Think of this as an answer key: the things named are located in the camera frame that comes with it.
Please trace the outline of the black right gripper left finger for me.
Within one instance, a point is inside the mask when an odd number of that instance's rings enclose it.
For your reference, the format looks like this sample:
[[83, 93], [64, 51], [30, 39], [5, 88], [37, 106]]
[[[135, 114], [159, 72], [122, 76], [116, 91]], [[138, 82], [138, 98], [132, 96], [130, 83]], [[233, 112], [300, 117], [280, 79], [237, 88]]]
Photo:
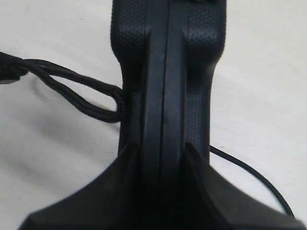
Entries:
[[71, 196], [31, 213], [22, 230], [134, 230], [138, 151], [128, 144], [110, 166]]

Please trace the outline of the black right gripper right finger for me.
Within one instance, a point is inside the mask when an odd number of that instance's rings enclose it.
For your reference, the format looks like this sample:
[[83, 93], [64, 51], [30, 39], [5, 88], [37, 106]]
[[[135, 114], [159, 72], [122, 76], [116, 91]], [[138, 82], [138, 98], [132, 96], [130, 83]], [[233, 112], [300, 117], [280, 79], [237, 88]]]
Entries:
[[304, 224], [237, 189], [191, 144], [185, 146], [185, 219], [188, 230], [302, 230]]

